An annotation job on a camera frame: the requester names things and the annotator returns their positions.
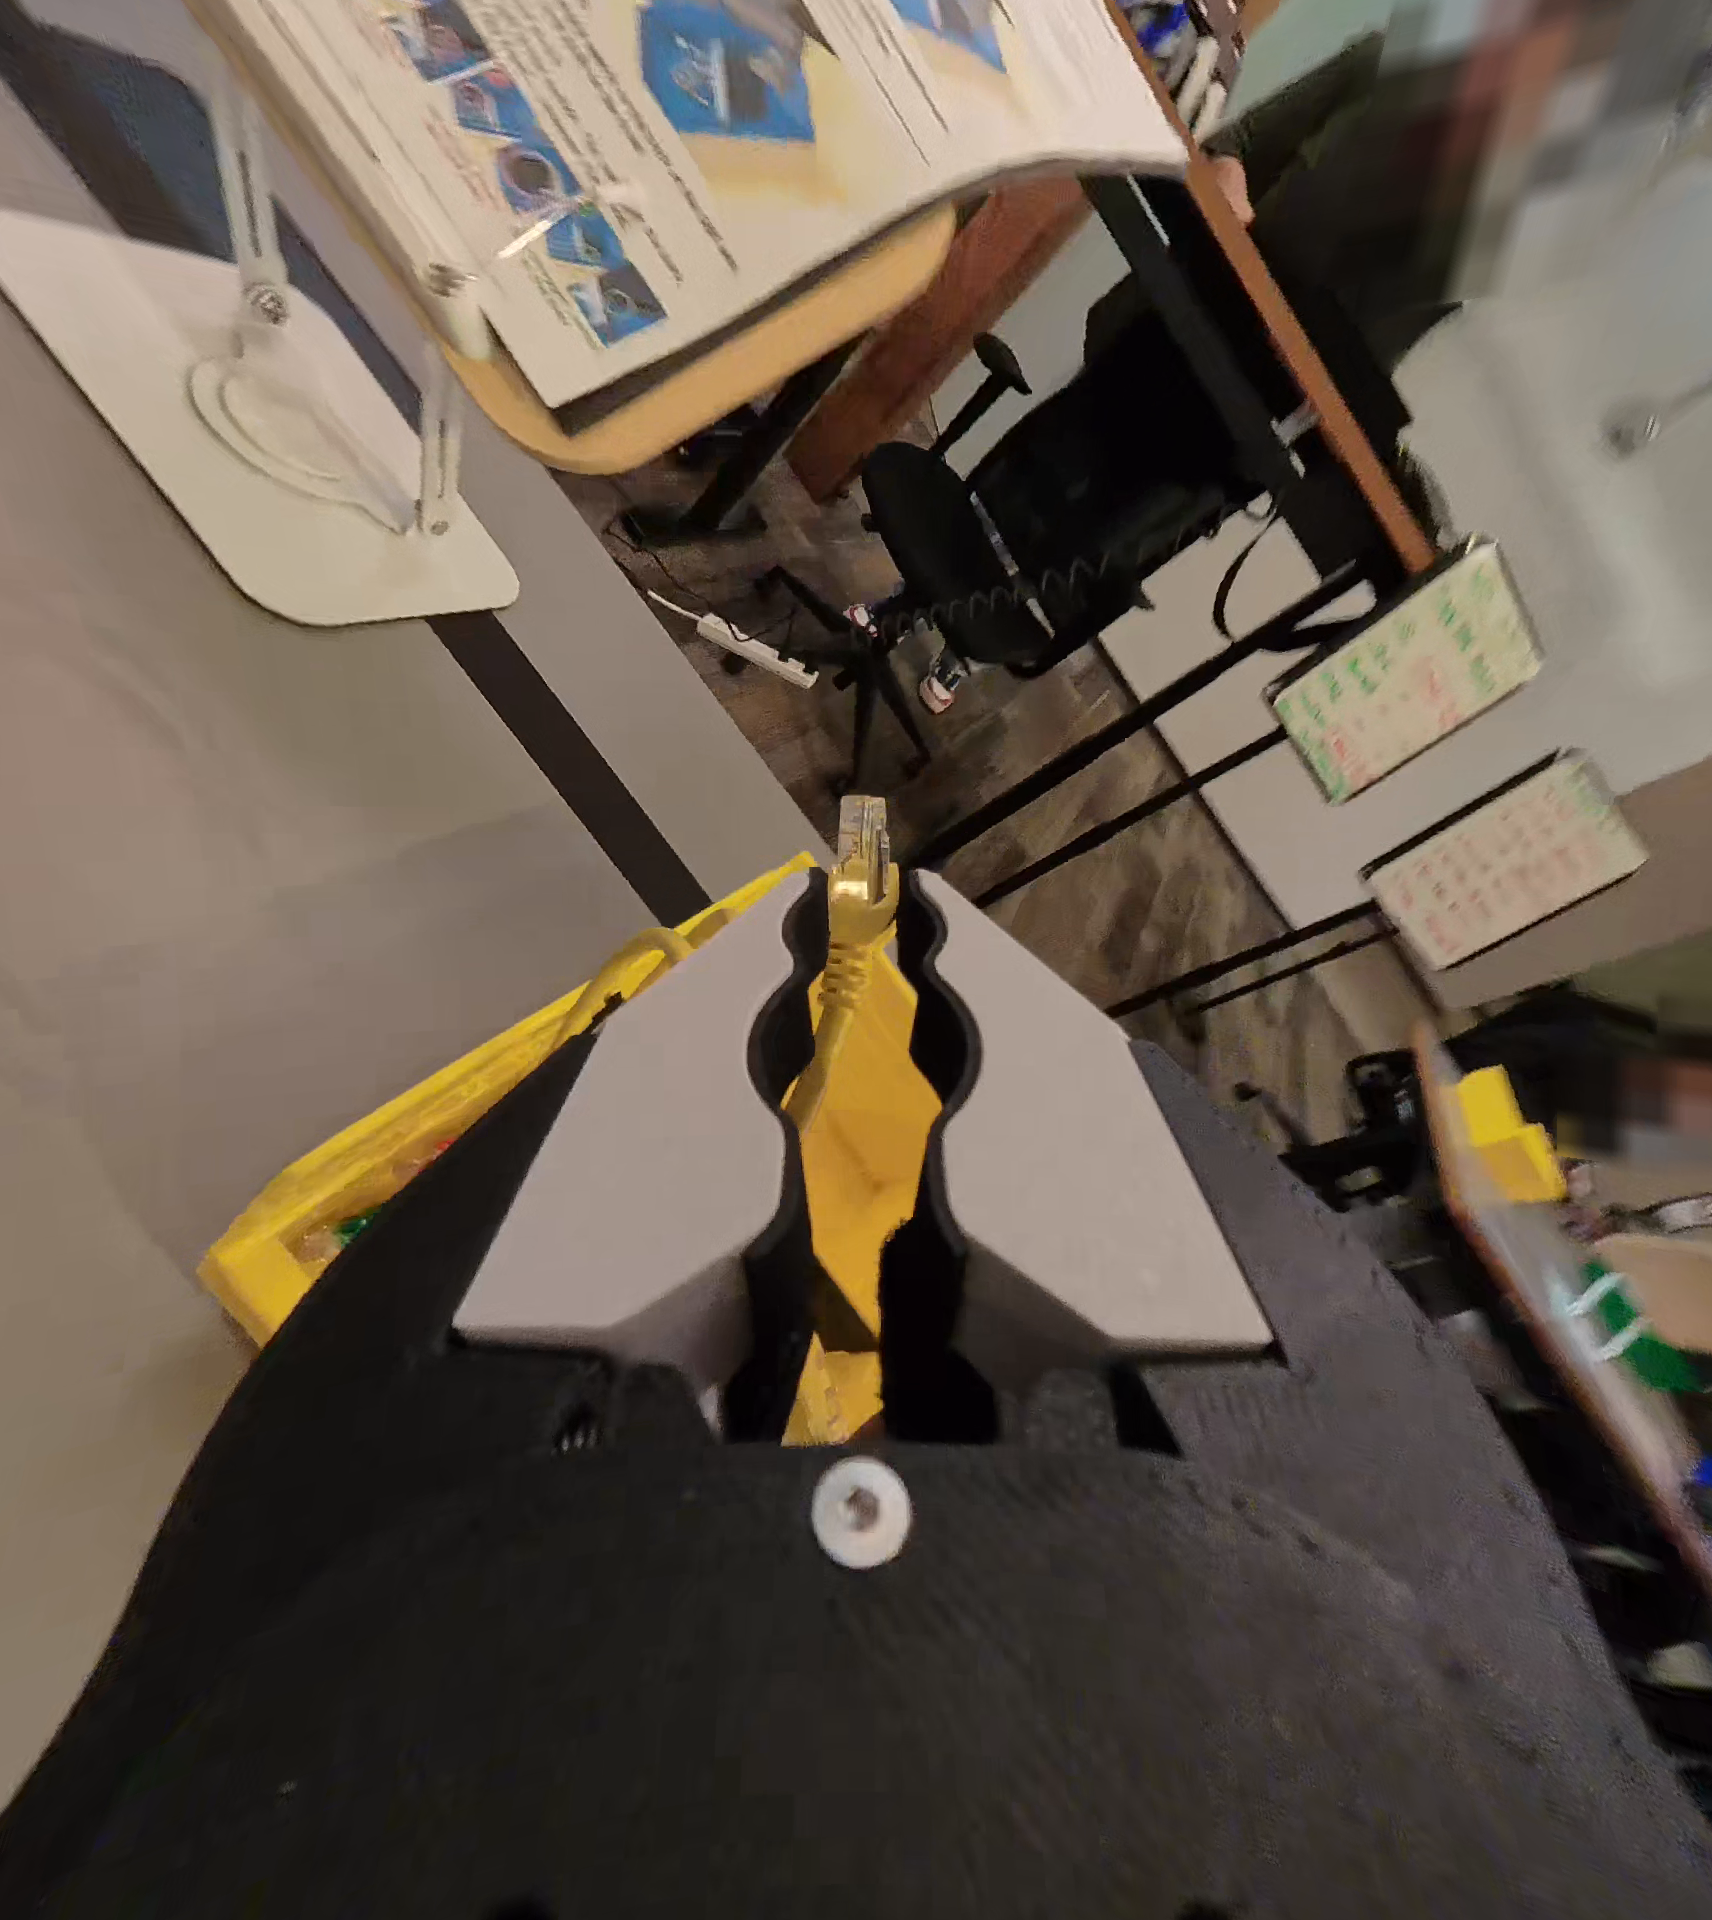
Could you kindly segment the white document stand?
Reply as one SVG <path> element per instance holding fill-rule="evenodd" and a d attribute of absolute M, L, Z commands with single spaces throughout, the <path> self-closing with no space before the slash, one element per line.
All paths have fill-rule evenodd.
<path fill-rule="evenodd" d="M 460 497 L 454 372 L 431 348 L 407 425 L 294 285 L 267 131 L 226 71 L 209 120 L 233 262 L 0 209 L 0 294 L 263 613 L 321 631 L 509 608 L 517 577 Z"/>

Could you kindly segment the white printed board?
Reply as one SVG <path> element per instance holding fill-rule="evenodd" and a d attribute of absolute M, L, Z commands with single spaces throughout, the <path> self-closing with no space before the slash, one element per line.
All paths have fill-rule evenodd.
<path fill-rule="evenodd" d="M 1649 857 L 1593 760 L 1563 748 L 1357 878 L 1413 962 L 1444 975 L 1622 887 Z"/>
<path fill-rule="evenodd" d="M 1506 550 L 1471 537 L 1264 702 L 1323 804 L 1348 804 L 1535 681 L 1544 651 Z"/>

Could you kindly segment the instruction sheet on stand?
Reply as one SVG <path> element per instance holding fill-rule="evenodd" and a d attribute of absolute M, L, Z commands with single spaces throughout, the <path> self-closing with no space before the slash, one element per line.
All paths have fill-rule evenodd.
<path fill-rule="evenodd" d="M 934 283 L 956 228 L 954 204 L 921 213 L 578 431 L 540 403 L 503 351 L 469 359 L 431 344 L 431 366 L 450 372 L 481 419 L 538 464 L 587 477 L 631 473 L 908 309 Z"/>

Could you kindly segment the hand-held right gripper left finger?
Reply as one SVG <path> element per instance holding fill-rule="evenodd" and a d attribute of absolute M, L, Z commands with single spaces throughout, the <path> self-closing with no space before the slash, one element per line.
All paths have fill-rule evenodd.
<path fill-rule="evenodd" d="M 492 1188 L 451 1352 L 661 1370 L 725 1441 L 784 1438 L 822 1279 L 784 1096 L 813 1038 L 825 882 L 780 876 L 454 1151 Z"/>

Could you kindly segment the yellow plastic bin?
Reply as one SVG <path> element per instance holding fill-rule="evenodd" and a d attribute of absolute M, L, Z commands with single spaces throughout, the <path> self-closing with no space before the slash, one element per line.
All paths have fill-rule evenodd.
<path fill-rule="evenodd" d="M 1555 1143 L 1540 1122 L 1525 1120 L 1503 1069 L 1468 1071 L 1453 1096 L 1468 1144 L 1503 1203 L 1553 1206 L 1568 1199 Z"/>
<path fill-rule="evenodd" d="M 400 1091 L 279 1170 L 206 1249 L 195 1279 L 228 1320 L 263 1346 L 326 1269 L 373 1218 L 502 1099 L 574 1037 L 583 986 L 509 1025 Z M 858 1331 L 818 1334 L 802 1364 L 781 1445 L 825 1449 L 883 1411 L 878 1343 L 879 1263 L 910 1218 L 921 1152 L 939 1104 L 910 1058 L 915 995 L 883 948 L 869 948 L 864 997 L 802 1134 L 818 1263 Z"/>

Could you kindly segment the black office chair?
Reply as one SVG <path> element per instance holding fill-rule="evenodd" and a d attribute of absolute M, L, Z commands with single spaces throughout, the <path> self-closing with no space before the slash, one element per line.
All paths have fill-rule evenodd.
<path fill-rule="evenodd" d="M 859 488 L 898 572 L 869 613 L 876 655 L 927 628 L 964 674 L 1019 683 L 1093 647 L 1153 572 L 1255 497 L 1134 278 L 1088 309 L 1075 372 L 969 469 L 946 445 L 886 443 Z"/>

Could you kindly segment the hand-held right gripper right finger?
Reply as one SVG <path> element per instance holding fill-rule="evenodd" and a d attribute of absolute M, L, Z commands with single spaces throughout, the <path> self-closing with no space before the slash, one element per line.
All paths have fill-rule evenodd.
<path fill-rule="evenodd" d="M 1058 1374 L 1269 1354 L 1124 1031 L 937 874 L 901 878 L 895 945 L 935 1119 L 878 1273 L 883 1434 L 990 1445 Z"/>

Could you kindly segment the brown wooden desk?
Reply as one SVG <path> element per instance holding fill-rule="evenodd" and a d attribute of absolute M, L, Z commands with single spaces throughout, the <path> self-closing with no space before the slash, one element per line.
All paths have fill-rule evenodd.
<path fill-rule="evenodd" d="M 1392 285 L 1371 313 L 1370 248 L 1404 192 L 1370 157 L 1374 95 L 1385 75 L 1392 4 L 1243 4 L 1243 67 L 1225 119 L 1187 133 L 1182 179 L 1134 184 L 1127 233 L 1119 189 L 1088 199 L 1069 176 L 994 189 L 972 204 L 939 271 L 854 348 L 813 403 L 784 462 L 804 497 L 825 507 L 849 493 L 869 454 L 920 423 L 964 369 L 979 336 L 1052 273 L 1083 228 L 1107 234 L 1122 266 L 1097 283 L 1103 324 L 1164 324 L 1157 290 L 1171 276 L 1216 346 L 1193 359 L 1189 322 L 1174 340 L 1176 375 L 1203 392 L 1203 423 L 1223 405 L 1220 375 L 1284 420 L 1307 411 L 1302 480 L 1286 486 L 1300 544 L 1322 567 L 1350 550 L 1392 555 L 1405 574 L 1437 556 L 1436 518 L 1398 469 L 1410 414 L 1394 387 L 1398 353 L 1441 317 Z"/>

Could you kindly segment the white power strip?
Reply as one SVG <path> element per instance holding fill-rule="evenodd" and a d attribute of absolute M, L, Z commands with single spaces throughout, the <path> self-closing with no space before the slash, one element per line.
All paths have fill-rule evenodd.
<path fill-rule="evenodd" d="M 800 663 L 763 636 L 748 633 L 731 618 L 713 610 L 696 613 L 691 607 L 685 607 L 655 588 L 646 588 L 644 598 L 651 602 L 658 613 L 670 613 L 677 620 L 685 623 L 691 636 L 700 638 L 700 643 L 724 658 L 724 673 L 739 674 L 748 669 L 755 669 L 796 690 L 808 692 L 818 686 L 815 669 Z"/>

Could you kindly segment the printed instruction sheet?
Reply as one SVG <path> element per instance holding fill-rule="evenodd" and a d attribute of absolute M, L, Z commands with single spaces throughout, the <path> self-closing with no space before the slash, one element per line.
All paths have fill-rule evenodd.
<path fill-rule="evenodd" d="M 203 4 L 397 275 L 549 411 L 1007 181 L 1187 171 L 1111 4 Z"/>

